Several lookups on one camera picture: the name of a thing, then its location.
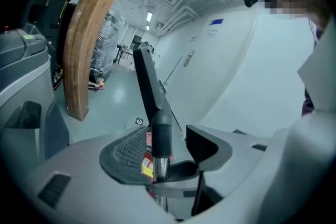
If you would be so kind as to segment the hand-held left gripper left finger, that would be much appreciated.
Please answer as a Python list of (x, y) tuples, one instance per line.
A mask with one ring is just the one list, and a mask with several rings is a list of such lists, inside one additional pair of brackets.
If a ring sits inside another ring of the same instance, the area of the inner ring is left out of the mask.
[(175, 223), (148, 193), (145, 150), (144, 127), (72, 144), (27, 177), (26, 194), (51, 223)]

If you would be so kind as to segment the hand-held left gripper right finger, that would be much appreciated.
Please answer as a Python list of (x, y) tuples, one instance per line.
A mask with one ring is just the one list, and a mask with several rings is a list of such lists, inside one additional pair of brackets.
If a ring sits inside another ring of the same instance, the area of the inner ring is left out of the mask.
[(284, 144), (286, 133), (286, 129), (279, 129), (271, 137), (259, 137), (187, 125), (186, 146), (203, 172), (206, 186), (224, 198), (246, 180), (268, 152)]

